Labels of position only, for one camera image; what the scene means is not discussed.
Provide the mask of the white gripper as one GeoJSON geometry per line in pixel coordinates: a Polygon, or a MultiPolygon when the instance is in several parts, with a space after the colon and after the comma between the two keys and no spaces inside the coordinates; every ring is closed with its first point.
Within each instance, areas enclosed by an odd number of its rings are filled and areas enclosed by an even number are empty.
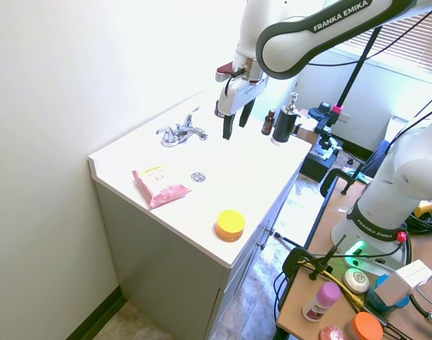
{"type": "Polygon", "coordinates": [[[263,93],[268,83],[268,76],[265,76],[256,83],[243,79],[241,77],[231,79],[226,86],[221,90],[220,98],[217,101],[215,114],[220,118],[224,118],[222,137],[229,140],[232,135],[234,122],[234,114],[241,108],[241,116],[239,119],[239,127],[244,128],[251,115],[255,104],[256,97],[263,93]]]}

